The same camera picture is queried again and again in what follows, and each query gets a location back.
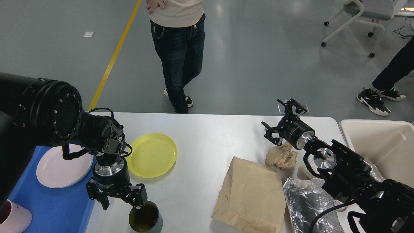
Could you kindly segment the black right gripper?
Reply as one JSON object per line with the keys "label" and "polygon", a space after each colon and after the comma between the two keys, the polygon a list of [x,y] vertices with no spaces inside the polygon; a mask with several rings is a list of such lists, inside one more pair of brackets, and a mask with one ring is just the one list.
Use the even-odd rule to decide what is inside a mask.
{"label": "black right gripper", "polygon": [[[278,99],[278,102],[284,107],[284,116],[276,127],[261,122],[265,127],[264,137],[276,146],[281,146],[285,139],[294,148],[304,149],[309,141],[316,138],[314,129],[300,119],[301,115],[308,113],[307,105],[302,106],[292,98],[284,101]],[[279,137],[273,137],[275,133],[278,133]]]}

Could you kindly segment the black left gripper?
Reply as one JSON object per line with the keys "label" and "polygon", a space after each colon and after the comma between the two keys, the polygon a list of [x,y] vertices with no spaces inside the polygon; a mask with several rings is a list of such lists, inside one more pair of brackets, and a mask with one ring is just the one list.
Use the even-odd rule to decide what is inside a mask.
{"label": "black left gripper", "polygon": [[148,195],[143,183],[130,184],[127,162],[124,158],[97,157],[93,167],[93,179],[86,184],[88,197],[97,200],[104,211],[110,205],[108,195],[123,198],[133,209],[141,209],[146,205]]}

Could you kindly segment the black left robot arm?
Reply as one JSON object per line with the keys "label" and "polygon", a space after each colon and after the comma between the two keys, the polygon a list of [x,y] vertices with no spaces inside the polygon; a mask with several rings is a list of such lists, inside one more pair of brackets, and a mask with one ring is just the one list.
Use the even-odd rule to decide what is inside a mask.
{"label": "black left robot arm", "polygon": [[1,73],[1,207],[32,158],[36,146],[62,147],[63,159],[96,156],[86,189],[104,210],[108,197],[133,209],[147,202],[144,184],[132,185],[124,127],[111,112],[86,112],[80,93],[64,81]]}

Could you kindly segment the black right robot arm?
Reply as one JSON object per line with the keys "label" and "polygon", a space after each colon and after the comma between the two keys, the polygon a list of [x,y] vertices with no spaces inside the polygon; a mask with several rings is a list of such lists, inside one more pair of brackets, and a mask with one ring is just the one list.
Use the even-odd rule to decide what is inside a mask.
{"label": "black right robot arm", "polygon": [[284,106],[284,116],[277,126],[265,126],[264,137],[280,146],[283,139],[297,150],[305,150],[305,167],[329,195],[341,202],[318,214],[311,222],[309,233],[325,214],[338,208],[357,204],[363,213],[350,211],[347,215],[352,232],[357,233],[355,218],[366,233],[412,233],[414,230],[413,188],[392,179],[377,181],[364,158],[336,140],[327,145],[314,129],[300,119],[307,112],[294,99],[278,102]]}

